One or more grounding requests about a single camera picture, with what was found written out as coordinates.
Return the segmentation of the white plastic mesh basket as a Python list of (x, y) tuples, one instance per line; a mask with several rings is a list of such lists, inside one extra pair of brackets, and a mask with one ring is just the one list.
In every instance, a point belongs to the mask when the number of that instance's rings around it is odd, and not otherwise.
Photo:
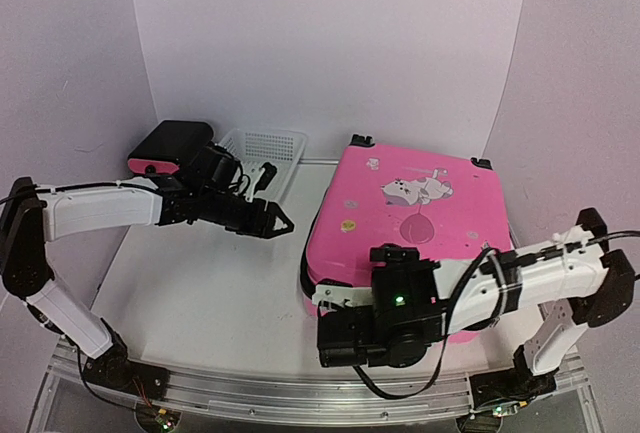
[[(249, 192), (274, 202), (284, 197), (306, 143), (307, 136), (300, 132), (239, 128), (232, 129), (217, 142), (240, 161), (244, 173), (251, 179)], [(265, 164), (272, 165), (275, 174), (266, 188), (259, 190), (258, 178)]]

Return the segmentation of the pink hard-shell suitcase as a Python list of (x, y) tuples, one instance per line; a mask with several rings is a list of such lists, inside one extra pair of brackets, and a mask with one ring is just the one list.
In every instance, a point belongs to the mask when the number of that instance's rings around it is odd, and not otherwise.
[(370, 284), (369, 251), (415, 247), (429, 259), (474, 258), (512, 247), (504, 195), (489, 161), (375, 142), (355, 134), (311, 224), (299, 282), (306, 312), (327, 280)]

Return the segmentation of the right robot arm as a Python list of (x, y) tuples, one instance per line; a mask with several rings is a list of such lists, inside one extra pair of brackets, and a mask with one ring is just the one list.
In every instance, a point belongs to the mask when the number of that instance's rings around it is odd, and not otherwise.
[(373, 248), (369, 286), (323, 285), (313, 297), (320, 364), (352, 368), (380, 395), (368, 368), (412, 366), (461, 331), (551, 303), (511, 367), (470, 379), (472, 411), (501, 416), (552, 393), (578, 339), (630, 307), (637, 276), (625, 253), (611, 248), (616, 239), (600, 213), (586, 208), (549, 241), (509, 251), (485, 247), (471, 260), (430, 260), (395, 244)]

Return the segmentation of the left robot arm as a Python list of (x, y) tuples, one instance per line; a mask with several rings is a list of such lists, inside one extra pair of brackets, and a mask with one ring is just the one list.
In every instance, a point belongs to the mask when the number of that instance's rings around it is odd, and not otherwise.
[(85, 384), (159, 398), (167, 370), (131, 359), (121, 335), (55, 271), (48, 247), (94, 232), (196, 222), (265, 240), (292, 233), (294, 223), (278, 203), (251, 196), (254, 183), (238, 159), (213, 143), (173, 173), (145, 167), (128, 180), (58, 187), (21, 177), (1, 201), (1, 284), (76, 347)]

